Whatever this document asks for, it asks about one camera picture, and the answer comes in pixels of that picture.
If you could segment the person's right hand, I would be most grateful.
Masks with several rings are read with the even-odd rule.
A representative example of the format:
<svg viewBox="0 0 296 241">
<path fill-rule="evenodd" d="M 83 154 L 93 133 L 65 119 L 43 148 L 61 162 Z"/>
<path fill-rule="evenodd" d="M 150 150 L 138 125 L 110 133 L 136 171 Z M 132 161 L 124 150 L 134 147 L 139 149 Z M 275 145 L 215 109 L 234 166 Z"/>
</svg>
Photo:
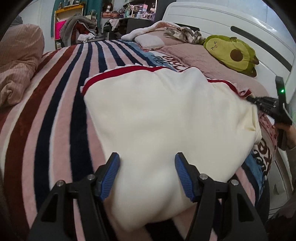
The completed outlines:
<svg viewBox="0 0 296 241">
<path fill-rule="evenodd" d="M 296 146 L 296 129 L 294 125 L 286 125 L 284 123 L 275 123 L 278 130 L 282 130 L 285 134 L 284 144 L 281 144 L 282 150 L 291 150 Z"/>
</svg>

